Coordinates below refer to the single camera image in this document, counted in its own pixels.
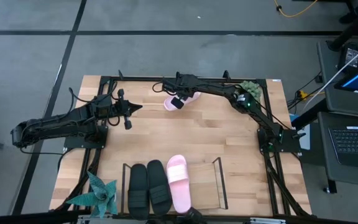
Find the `yellow cable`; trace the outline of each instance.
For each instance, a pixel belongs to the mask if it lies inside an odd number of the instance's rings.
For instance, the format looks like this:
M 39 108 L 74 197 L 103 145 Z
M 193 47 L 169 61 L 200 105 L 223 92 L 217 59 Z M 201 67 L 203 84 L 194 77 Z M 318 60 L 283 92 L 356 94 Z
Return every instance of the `yellow cable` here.
M 306 7 L 306 9 L 302 10 L 301 12 L 298 12 L 296 13 L 295 15 L 292 15 L 292 16 L 289 16 L 289 15 L 286 15 L 281 9 L 278 9 L 280 11 L 280 13 L 287 17 L 287 18 L 292 18 L 292 17 L 296 17 L 296 16 L 299 16 L 300 14 L 306 12 L 312 5 L 314 5 L 318 0 L 314 0 L 313 3 L 311 3 L 308 7 Z M 274 0 L 274 3 L 276 4 L 276 7 L 278 7 L 278 3 L 277 3 L 277 0 Z

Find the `white cable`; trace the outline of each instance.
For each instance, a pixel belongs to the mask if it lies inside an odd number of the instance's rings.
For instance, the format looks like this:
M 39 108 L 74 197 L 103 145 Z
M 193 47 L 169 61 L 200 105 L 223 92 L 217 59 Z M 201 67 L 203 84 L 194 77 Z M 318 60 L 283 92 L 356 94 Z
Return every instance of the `white cable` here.
M 355 60 L 356 58 L 358 58 L 358 54 L 357 54 L 354 58 L 352 58 L 352 60 L 350 60 L 347 64 L 345 64 L 317 93 L 314 94 L 314 96 L 313 96 L 313 97 L 306 103 L 306 105 L 303 107 L 302 112 L 304 112 L 305 108 L 309 105 L 309 103 L 310 103 L 314 98 L 316 98 L 316 96 L 317 96 L 319 93 L 321 93 L 321 91 L 322 91 L 323 89 L 325 89 L 325 88 L 329 85 L 329 83 L 331 83 L 331 81 L 333 81 L 334 78 L 335 78 L 337 75 L 339 75 L 340 72 L 341 72 L 342 70 L 344 70 L 350 63 L 352 63 L 353 60 Z

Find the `black desk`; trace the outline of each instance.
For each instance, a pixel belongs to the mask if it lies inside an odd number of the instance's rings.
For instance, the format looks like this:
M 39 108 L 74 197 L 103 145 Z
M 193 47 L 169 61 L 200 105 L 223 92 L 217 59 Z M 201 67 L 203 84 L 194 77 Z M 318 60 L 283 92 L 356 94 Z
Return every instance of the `black desk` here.
M 324 41 L 317 43 L 317 52 L 323 82 L 326 83 L 337 73 L 336 66 L 339 61 L 340 52 L 330 50 Z M 358 114 L 358 93 L 334 88 L 335 83 L 343 77 L 343 73 L 339 74 L 324 90 L 325 99 L 321 100 L 297 119 L 293 120 L 291 123 L 292 126 L 296 127 L 296 129 L 301 129 L 314 121 L 319 112 L 332 111 L 345 114 Z
M 334 113 L 318 113 L 318 122 L 321 131 L 325 168 L 329 185 L 333 184 L 330 181 L 336 180 L 358 184 L 358 168 L 344 166 L 338 163 L 334 152 L 334 146 L 328 132 L 328 127 L 330 126 L 358 126 L 358 117 Z

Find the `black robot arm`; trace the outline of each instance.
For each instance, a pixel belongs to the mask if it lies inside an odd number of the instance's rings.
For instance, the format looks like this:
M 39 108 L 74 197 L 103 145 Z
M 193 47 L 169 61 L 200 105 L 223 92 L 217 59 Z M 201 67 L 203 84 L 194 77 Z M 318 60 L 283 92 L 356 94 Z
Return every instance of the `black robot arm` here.
M 249 114 L 264 129 L 267 140 L 276 139 L 278 142 L 282 141 L 283 127 L 271 121 L 260 109 L 259 102 L 239 85 L 206 82 L 198 79 L 195 75 L 177 72 L 175 78 L 163 79 L 162 90 L 170 95 L 177 96 L 177 98 L 173 98 L 171 103 L 178 109 L 184 105 L 182 100 L 193 97 L 196 92 L 223 96 L 229 100 L 231 106 L 238 112 Z
M 75 136 L 83 137 L 85 141 L 97 142 L 100 137 L 98 121 L 120 116 L 125 119 L 125 128 L 130 129 L 132 125 L 128 117 L 142 106 L 125 100 L 122 89 L 118 91 L 118 97 L 112 103 L 110 95 L 95 96 L 87 104 L 66 114 L 23 121 L 11 131 L 12 144 L 22 148 L 43 139 Z

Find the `green plant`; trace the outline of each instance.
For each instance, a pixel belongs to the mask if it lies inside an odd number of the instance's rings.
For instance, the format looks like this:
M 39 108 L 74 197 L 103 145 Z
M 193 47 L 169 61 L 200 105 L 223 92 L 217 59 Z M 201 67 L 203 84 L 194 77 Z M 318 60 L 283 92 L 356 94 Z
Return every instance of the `green plant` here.
M 76 196 L 66 203 L 80 205 L 80 206 L 94 206 L 91 217 L 97 215 L 102 218 L 106 211 L 117 215 L 116 205 L 116 184 L 117 180 L 114 180 L 108 184 L 104 184 L 99 177 L 91 174 L 88 171 L 89 184 L 92 187 L 93 192 Z
M 245 89 L 248 93 L 250 93 L 255 98 L 256 101 L 259 102 L 261 91 L 259 89 L 258 83 L 244 81 L 240 83 L 240 86 L 243 89 Z

